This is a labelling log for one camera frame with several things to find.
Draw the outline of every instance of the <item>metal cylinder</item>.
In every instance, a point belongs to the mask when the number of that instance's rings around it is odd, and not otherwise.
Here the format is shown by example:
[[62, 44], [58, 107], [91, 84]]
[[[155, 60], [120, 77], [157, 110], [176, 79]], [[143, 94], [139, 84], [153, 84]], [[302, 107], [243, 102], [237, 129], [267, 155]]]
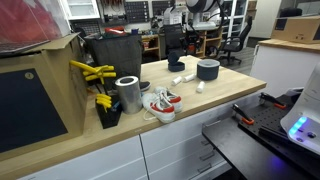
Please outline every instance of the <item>metal cylinder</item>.
[[139, 112], [142, 108], [139, 79], [135, 76], [126, 76], [119, 78], [115, 84], [123, 112], [126, 114]]

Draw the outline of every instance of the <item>drawer handle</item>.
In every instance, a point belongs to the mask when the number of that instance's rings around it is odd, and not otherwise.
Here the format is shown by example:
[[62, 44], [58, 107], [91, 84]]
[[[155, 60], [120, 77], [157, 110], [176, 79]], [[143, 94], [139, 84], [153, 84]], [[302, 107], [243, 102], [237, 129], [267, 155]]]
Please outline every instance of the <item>drawer handle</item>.
[[204, 146], [207, 146], [210, 143], [209, 143], [209, 141], [201, 141], [201, 144], [204, 145]]
[[205, 161], [205, 160], [210, 159], [211, 157], [213, 157], [214, 154], [215, 154], [214, 151], [211, 151], [210, 153], [208, 153], [206, 155], [200, 156], [199, 159], [201, 161]]
[[203, 167], [203, 168], [198, 169], [198, 172], [201, 174], [201, 173], [205, 172], [206, 170], [208, 170], [208, 169], [210, 169], [210, 168], [212, 168], [211, 163], [209, 163], [208, 165], [206, 165], [206, 166]]

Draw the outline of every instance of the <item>white sneaker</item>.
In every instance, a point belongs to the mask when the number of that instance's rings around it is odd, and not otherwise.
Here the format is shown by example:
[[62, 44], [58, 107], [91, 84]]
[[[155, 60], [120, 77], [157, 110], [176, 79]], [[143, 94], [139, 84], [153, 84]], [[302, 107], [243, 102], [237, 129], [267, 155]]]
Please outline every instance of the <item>white sneaker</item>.
[[174, 112], [178, 113], [182, 111], [181, 97], [171, 92], [165, 87], [158, 86], [154, 89], [154, 93], [163, 94], [164, 98], [174, 106]]
[[163, 95], [146, 93], [142, 96], [142, 104], [147, 112], [151, 112], [161, 122], [171, 123], [174, 121], [174, 107]]

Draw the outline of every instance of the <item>office chair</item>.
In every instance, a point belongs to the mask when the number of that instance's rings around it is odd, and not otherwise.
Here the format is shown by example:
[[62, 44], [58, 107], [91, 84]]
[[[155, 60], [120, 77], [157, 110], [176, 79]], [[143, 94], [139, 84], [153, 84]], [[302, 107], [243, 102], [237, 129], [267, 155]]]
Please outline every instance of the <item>office chair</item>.
[[284, 8], [280, 10], [280, 17], [293, 17], [293, 16], [301, 16], [302, 9], [300, 8]]
[[175, 52], [179, 57], [185, 54], [183, 48], [184, 34], [181, 24], [164, 25], [164, 36], [166, 41], [166, 56]]
[[219, 48], [220, 51], [224, 51], [224, 53], [228, 53], [227, 56], [220, 56], [218, 60], [227, 59], [228, 65], [230, 65], [231, 61], [239, 61], [241, 64], [242, 60], [237, 59], [234, 56], [231, 56], [231, 52], [239, 52], [243, 49], [244, 41], [248, 36], [252, 26], [252, 16], [248, 17], [247, 26], [243, 29], [239, 36], [231, 36], [225, 39], [223, 45]]

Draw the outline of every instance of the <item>black bag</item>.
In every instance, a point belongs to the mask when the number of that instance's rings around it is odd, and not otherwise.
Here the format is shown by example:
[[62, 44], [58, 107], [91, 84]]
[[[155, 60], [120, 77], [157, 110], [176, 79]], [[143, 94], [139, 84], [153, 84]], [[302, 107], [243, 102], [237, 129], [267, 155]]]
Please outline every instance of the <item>black bag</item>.
[[98, 66], [114, 66], [116, 78], [105, 78], [106, 88], [110, 90], [112, 82], [124, 76], [136, 76], [140, 79], [142, 62], [141, 35], [127, 35], [107, 39], [92, 36], [85, 38], [93, 60]]

